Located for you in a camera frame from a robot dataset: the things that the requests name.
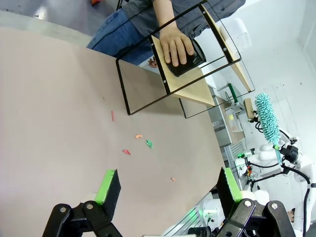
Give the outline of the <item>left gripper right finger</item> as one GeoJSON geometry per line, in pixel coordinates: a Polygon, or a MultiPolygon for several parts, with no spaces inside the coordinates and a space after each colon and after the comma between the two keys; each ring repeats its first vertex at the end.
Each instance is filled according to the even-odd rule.
{"type": "Polygon", "coordinates": [[[224,212],[224,224],[218,237],[294,237],[295,233],[284,205],[242,197],[229,168],[222,168],[216,184],[224,212]]]}

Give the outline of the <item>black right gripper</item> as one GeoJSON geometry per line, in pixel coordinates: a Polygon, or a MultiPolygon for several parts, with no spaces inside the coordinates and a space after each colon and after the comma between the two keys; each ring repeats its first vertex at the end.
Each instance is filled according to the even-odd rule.
{"type": "Polygon", "coordinates": [[[287,147],[281,148],[281,154],[284,156],[284,159],[290,163],[295,163],[298,159],[298,148],[292,145],[287,145],[287,147]]]}

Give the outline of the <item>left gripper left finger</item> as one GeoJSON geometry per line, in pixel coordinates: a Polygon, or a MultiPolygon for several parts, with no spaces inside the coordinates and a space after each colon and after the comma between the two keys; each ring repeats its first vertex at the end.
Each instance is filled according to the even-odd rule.
{"type": "Polygon", "coordinates": [[[97,237],[120,237],[112,223],[121,185],[118,171],[107,170],[93,200],[72,208],[59,203],[52,209],[43,232],[44,237],[80,237],[94,233],[97,237]]]}

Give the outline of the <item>person's right hand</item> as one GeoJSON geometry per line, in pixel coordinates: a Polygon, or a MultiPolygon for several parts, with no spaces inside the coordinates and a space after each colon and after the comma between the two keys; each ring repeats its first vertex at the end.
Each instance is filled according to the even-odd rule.
{"type": "Polygon", "coordinates": [[[167,64],[174,67],[187,62],[187,54],[194,54],[191,40],[176,25],[170,24],[160,30],[159,41],[167,64]]]}

